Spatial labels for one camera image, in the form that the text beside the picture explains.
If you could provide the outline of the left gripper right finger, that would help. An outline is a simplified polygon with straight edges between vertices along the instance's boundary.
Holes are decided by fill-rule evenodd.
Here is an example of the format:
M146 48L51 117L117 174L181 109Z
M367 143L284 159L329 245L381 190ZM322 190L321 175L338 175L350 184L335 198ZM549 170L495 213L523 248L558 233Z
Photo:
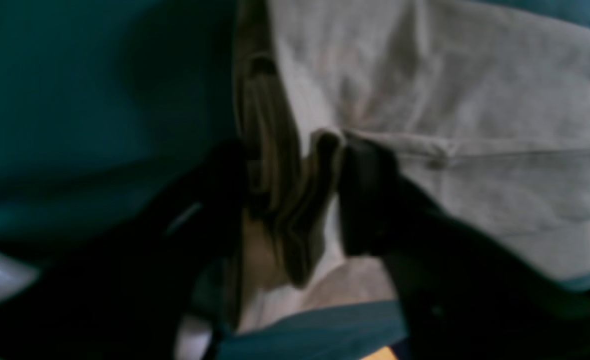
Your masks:
M414 360L590 360L590 296L447 214L390 150L348 137L338 193L344 249L383 262Z

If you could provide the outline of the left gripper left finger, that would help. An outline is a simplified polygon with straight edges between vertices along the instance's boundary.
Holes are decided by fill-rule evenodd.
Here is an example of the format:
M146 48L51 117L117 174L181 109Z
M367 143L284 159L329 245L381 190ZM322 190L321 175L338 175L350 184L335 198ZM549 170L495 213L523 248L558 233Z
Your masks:
M137 216L0 304L0 359L171 360L197 279L241 237L247 175L222 143Z

